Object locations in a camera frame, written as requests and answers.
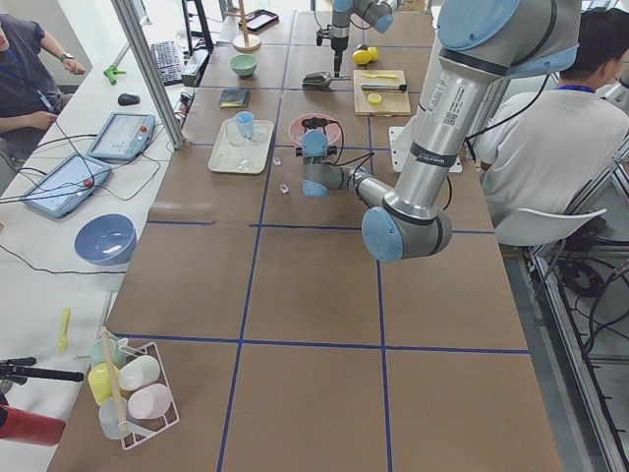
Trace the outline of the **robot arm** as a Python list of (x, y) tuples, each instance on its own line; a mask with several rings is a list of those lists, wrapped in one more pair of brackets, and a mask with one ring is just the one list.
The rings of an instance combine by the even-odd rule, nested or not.
[(368, 206), (362, 237), (379, 261), (432, 256), (452, 235), (436, 206), (489, 86), (503, 78), (533, 77), (570, 66), (578, 46), (577, 1), (446, 1), (437, 19), (439, 70), (425, 103), (409, 122), (407, 157), (390, 187), (360, 166), (332, 163), (323, 132), (305, 132), (301, 143), (302, 191), (324, 197), (344, 189)]
[(334, 52), (333, 75), (340, 77), (343, 54), (348, 48), (350, 25), (354, 17), (363, 20), (369, 27), (385, 33), (393, 23), (393, 13), (402, 1), (338, 0), (332, 2), (331, 24), (316, 31), (316, 45), (330, 41)]

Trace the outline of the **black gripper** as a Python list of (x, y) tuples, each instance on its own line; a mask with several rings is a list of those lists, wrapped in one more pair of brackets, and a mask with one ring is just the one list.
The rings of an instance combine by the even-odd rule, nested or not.
[(330, 39), (330, 46), (334, 53), (333, 73), (339, 74), (341, 72), (343, 54), (348, 47), (348, 38), (347, 37), (332, 37)]
[(328, 119), (302, 119), (301, 120), (301, 126), (303, 128), (302, 140), (304, 140), (306, 135), (311, 132), (317, 132), (326, 136), (327, 135), (326, 127), (328, 124), (329, 124)]

